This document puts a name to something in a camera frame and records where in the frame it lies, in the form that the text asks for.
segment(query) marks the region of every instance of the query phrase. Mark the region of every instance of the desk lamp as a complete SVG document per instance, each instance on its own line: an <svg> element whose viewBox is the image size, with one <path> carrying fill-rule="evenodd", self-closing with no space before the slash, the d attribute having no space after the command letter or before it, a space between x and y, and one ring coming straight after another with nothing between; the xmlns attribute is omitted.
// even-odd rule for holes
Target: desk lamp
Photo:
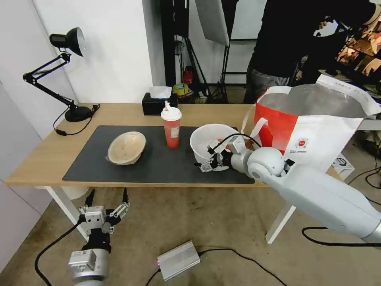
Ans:
<svg viewBox="0 0 381 286"><path fill-rule="evenodd" d="M42 84L38 83L38 80L51 72L59 69L60 67L68 64L70 62L71 54L66 50L67 48L72 50L74 53L76 53L79 56L84 56L84 52L86 49L85 46L85 38L83 36L83 33L80 28L74 28L71 29L66 35L60 35L60 34L51 34L49 37L50 43L59 49L62 54L60 54L55 59L52 59L51 61L47 62L46 64L40 66L39 68L24 74L23 79L27 83L30 83L37 87L38 89L46 92L47 94L51 95L55 99L63 102L68 106L68 111L65 113L65 119L69 122L79 122L83 121L87 118L91 118L93 114L96 112L96 110L99 108L93 108L92 110L85 106L77 106L74 103L74 100L67 98L65 96L62 96L58 93L53 92L52 90L48 89L47 87L43 86ZM49 70L42 70L46 66L59 61L63 60L64 62L61 62L58 66L51 68Z"/></svg>

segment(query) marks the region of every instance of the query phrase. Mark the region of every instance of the tape roll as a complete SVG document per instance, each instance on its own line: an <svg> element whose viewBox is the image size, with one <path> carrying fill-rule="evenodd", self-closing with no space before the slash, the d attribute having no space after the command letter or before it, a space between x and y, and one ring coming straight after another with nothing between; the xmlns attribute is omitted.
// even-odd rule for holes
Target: tape roll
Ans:
<svg viewBox="0 0 381 286"><path fill-rule="evenodd" d="M178 83L173 86L173 92L176 93L178 97L184 96L189 93L188 85L185 83Z"/></svg>

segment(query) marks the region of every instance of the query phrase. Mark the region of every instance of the gray pants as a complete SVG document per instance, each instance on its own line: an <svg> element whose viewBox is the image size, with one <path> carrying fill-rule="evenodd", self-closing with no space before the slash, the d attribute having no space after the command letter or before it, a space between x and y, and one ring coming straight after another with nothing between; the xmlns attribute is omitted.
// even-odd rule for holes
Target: gray pants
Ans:
<svg viewBox="0 0 381 286"><path fill-rule="evenodd" d="M255 70L251 63L246 74L246 93L243 103L256 103L268 87L287 85L289 77L275 77Z"/></svg>

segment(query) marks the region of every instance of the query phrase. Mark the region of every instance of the cup lid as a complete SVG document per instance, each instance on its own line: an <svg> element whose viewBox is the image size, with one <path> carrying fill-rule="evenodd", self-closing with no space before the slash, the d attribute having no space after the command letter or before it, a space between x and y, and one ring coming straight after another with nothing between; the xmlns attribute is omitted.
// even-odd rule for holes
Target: cup lid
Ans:
<svg viewBox="0 0 381 286"><path fill-rule="evenodd" d="M165 121L176 121L182 117L180 109L169 105L168 101L165 101L165 107L163 108L161 117Z"/></svg>

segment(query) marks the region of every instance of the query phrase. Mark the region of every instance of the beige bowl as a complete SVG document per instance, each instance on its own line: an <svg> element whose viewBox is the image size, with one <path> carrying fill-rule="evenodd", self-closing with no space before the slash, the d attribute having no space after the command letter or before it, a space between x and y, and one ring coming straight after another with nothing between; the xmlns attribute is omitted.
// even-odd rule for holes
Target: beige bowl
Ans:
<svg viewBox="0 0 381 286"><path fill-rule="evenodd" d="M145 146L146 138L142 133L123 133L108 147L106 159L115 165L132 165L140 158Z"/></svg>

